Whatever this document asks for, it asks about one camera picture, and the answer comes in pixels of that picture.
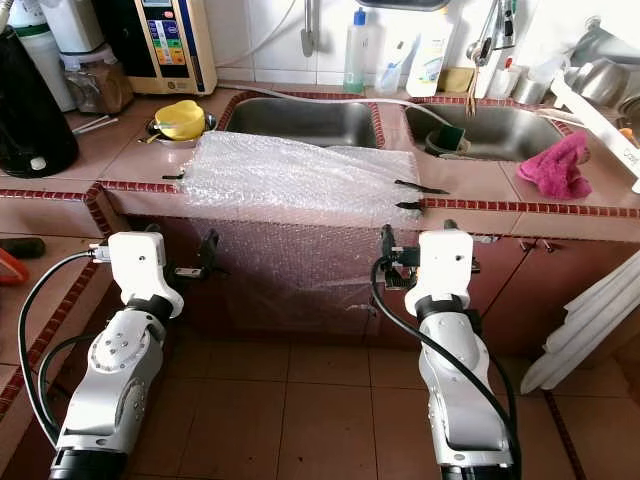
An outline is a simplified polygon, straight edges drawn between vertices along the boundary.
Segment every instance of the kitchen sink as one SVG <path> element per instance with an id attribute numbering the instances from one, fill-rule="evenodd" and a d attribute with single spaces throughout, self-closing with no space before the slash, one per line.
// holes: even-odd
<path id="1" fill-rule="evenodd" d="M 284 98 L 238 103 L 226 130 L 289 138 L 319 147 L 378 148 L 373 112 L 361 103 L 316 104 Z"/>
<path id="2" fill-rule="evenodd" d="M 478 105 L 475 117 L 467 117 L 464 105 L 422 105 L 451 125 L 464 128 L 471 144 L 461 155 L 479 160 L 523 162 L 563 137 L 550 122 L 520 108 Z M 406 115 L 416 145 L 424 150 L 426 136 L 440 128 L 440 123 L 415 109 L 407 109 Z"/>

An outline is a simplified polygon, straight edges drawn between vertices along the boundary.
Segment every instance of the robotic arm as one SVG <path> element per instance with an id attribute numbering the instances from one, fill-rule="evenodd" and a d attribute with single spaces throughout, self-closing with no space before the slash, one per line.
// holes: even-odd
<path id="1" fill-rule="evenodd" d="M 111 262 L 125 308 L 89 348 L 87 372 L 56 443 L 50 473 L 56 480 L 120 477 L 138 436 L 149 386 L 162 365 L 166 323 L 184 305 L 164 279 L 160 233 L 117 233 L 108 247 L 92 248 L 96 261 Z"/>
<path id="2" fill-rule="evenodd" d="M 390 227 L 385 226 L 386 283 L 395 288 L 412 286 L 405 307 L 417 317 L 423 334 L 419 368 L 429 389 L 429 422 L 442 478 L 511 480 L 517 473 L 508 426 L 468 375 L 424 341 L 426 336 L 443 347 L 491 394 L 489 353 L 465 313 L 470 303 L 473 239 L 455 224 L 449 227 L 420 234 L 419 248 L 398 248 Z M 410 267 L 411 277 L 401 278 L 393 265 Z"/>

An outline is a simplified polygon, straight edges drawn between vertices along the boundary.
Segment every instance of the soap bottle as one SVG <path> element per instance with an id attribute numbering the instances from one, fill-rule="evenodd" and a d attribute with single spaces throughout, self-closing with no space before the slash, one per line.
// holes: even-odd
<path id="1" fill-rule="evenodd" d="M 362 7 L 353 14 L 353 25 L 347 33 L 347 55 L 344 62 L 344 91 L 360 93 L 364 89 L 364 65 L 369 45 L 367 14 Z"/>
<path id="2" fill-rule="evenodd" d="M 422 32 L 416 55 L 411 64 L 407 92 L 412 97 L 432 97 L 447 53 L 453 25 L 447 21 L 446 8 L 434 13 L 429 28 Z"/>

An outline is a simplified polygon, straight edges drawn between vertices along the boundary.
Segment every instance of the black cable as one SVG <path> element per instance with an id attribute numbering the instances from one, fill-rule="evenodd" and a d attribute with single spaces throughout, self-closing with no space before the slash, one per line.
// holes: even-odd
<path id="1" fill-rule="evenodd" d="M 59 430 L 55 425 L 49 423 L 45 416 L 42 405 L 40 405 L 40 402 L 38 401 L 36 387 L 33 384 L 33 378 L 31 377 L 31 370 L 29 368 L 29 352 L 27 349 L 27 315 L 29 313 L 29 309 L 31 308 L 31 304 L 36 298 L 36 295 L 42 289 L 47 280 L 57 270 L 59 270 L 63 265 L 72 262 L 73 260 L 91 256 L 92 255 L 90 252 L 76 253 L 63 260 L 60 260 L 53 267 L 47 270 L 27 295 L 27 298 L 24 301 L 24 305 L 22 305 L 22 309 L 20 310 L 20 315 L 18 317 L 18 353 L 20 355 L 20 368 L 22 369 L 22 376 L 24 377 L 24 385 L 27 389 L 27 396 L 29 397 L 31 408 L 33 409 L 33 413 L 35 414 L 38 423 L 42 427 L 44 434 L 47 436 L 47 439 L 54 448 L 56 446 L 56 439 L 58 438 Z"/>
<path id="2" fill-rule="evenodd" d="M 491 354 L 489 354 L 489 359 L 496 366 L 496 369 L 500 374 L 500 378 L 502 379 L 504 389 L 507 392 L 507 403 L 509 406 L 509 419 L 511 420 L 511 425 L 513 426 L 513 430 L 517 434 L 518 433 L 518 410 L 516 407 L 516 394 L 515 394 L 515 391 L 513 390 L 513 385 L 511 384 L 511 380 L 509 380 L 507 371 L 504 369 L 504 367 L 498 361 L 498 359 Z"/>
<path id="3" fill-rule="evenodd" d="M 60 352 L 63 348 L 68 347 L 69 345 L 75 345 L 78 342 L 83 342 L 86 340 L 93 340 L 96 338 L 95 333 L 78 335 L 76 337 L 67 338 L 63 342 L 60 342 L 58 345 L 53 347 L 42 359 L 42 363 L 40 364 L 40 369 L 38 370 L 38 398 L 40 399 L 40 405 L 42 405 L 42 409 L 44 410 L 45 417 L 47 421 L 53 425 L 56 430 L 60 431 L 60 426 L 58 425 L 58 421 L 56 417 L 53 415 L 51 408 L 49 407 L 49 402 L 47 401 L 47 370 L 49 369 L 49 365 L 53 361 L 53 358 Z"/>
<path id="4" fill-rule="evenodd" d="M 395 323 L 398 327 L 400 327 L 402 330 L 407 332 L 409 335 L 416 337 L 418 340 L 420 340 L 420 342 L 424 343 L 427 347 L 435 350 L 440 356 L 442 356 L 445 360 L 451 363 L 451 365 L 453 365 L 458 371 L 460 371 L 460 373 L 462 373 L 471 382 L 471 384 L 474 387 L 476 387 L 480 391 L 480 393 L 487 399 L 487 401 L 491 404 L 491 406 L 496 411 L 496 413 L 498 414 L 498 417 L 500 417 L 500 420 L 505 426 L 505 430 L 507 432 L 507 437 L 509 442 L 509 448 L 511 450 L 511 456 L 513 457 L 513 469 L 516 474 L 516 479 L 520 479 L 521 471 L 522 471 L 520 442 L 518 441 L 518 436 L 511 423 L 509 415 L 507 415 L 504 408 L 502 408 L 502 405 L 500 405 L 500 402 L 498 401 L 498 399 L 491 393 L 491 391 L 484 385 L 484 383 L 482 383 L 482 381 L 478 377 L 476 377 L 473 374 L 473 372 L 464 365 L 464 363 L 462 363 L 453 354 L 451 354 L 451 352 L 449 352 L 446 348 L 444 348 L 438 342 L 429 338 L 420 330 L 406 323 L 404 320 L 398 317 L 395 313 L 393 313 L 389 309 L 389 307 L 385 305 L 384 300 L 382 299 L 382 296 L 378 291 L 377 275 L 378 275 L 378 269 L 380 268 L 380 266 L 389 261 L 390 259 L 387 257 L 380 257 L 378 260 L 375 261 L 375 263 L 373 264 L 373 267 L 371 268 L 371 277 L 370 277 L 371 291 L 373 293 L 374 300 L 378 304 L 378 307 L 380 307 L 380 310 L 382 311 L 382 313 L 384 313 L 387 317 L 389 317 L 393 321 L 393 323 Z"/>

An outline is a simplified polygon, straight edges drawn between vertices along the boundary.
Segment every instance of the white hose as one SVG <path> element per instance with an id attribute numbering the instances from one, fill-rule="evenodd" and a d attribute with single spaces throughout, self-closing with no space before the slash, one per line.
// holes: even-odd
<path id="1" fill-rule="evenodd" d="M 269 42 L 275 36 L 276 32 L 280 29 L 282 24 L 285 22 L 285 20 L 287 19 L 287 17 L 291 13 L 291 10 L 293 9 L 293 6 L 295 5 L 295 3 L 296 3 L 296 0 L 291 0 L 291 3 L 289 4 L 289 8 L 287 8 L 287 11 L 284 12 L 284 16 L 282 17 L 282 20 L 280 20 L 280 22 L 278 22 L 278 25 L 276 25 L 276 27 L 273 30 L 271 30 L 271 32 L 268 35 L 266 35 L 262 40 L 260 40 L 256 44 L 255 47 L 251 47 L 249 50 L 246 50 L 246 51 L 242 52 L 240 55 L 236 55 L 235 57 L 228 58 L 228 59 L 222 60 L 220 62 L 216 62 L 216 67 L 224 67 L 224 66 L 236 63 L 236 62 L 242 60 L 243 58 L 248 57 L 252 53 L 258 51 L 260 48 L 262 48 L 262 46 L 265 43 Z"/>
<path id="2" fill-rule="evenodd" d="M 220 83 L 218 84 L 219 88 L 229 88 L 232 90 L 250 90 L 252 92 L 264 93 L 265 95 L 271 95 L 272 97 L 278 98 L 286 98 L 288 100 L 297 100 L 298 102 L 306 102 L 306 103 L 323 103 L 323 104 L 331 104 L 331 103 L 393 103 L 396 105 L 404 105 L 405 107 L 415 108 L 416 110 L 420 110 L 423 113 L 433 117 L 436 121 L 441 123 L 442 125 L 446 125 L 448 127 L 451 126 L 449 122 L 447 122 L 444 118 L 442 118 L 437 113 L 432 112 L 428 108 L 424 108 L 422 105 L 418 105 L 417 103 L 407 102 L 406 100 L 400 100 L 397 98 L 342 98 L 338 100 L 324 100 L 320 98 L 304 98 L 304 97 L 296 97 L 293 95 L 287 95 L 286 93 L 276 92 L 274 90 L 269 90 L 267 88 L 259 88 L 259 87 L 250 87 L 248 85 L 233 85 Z"/>
<path id="3" fill-rule="evenodd" d="M 4 32 L 4 27 L 7 26 L 12 4 L 13 0 L 0 0 L 0 33 Z"/>

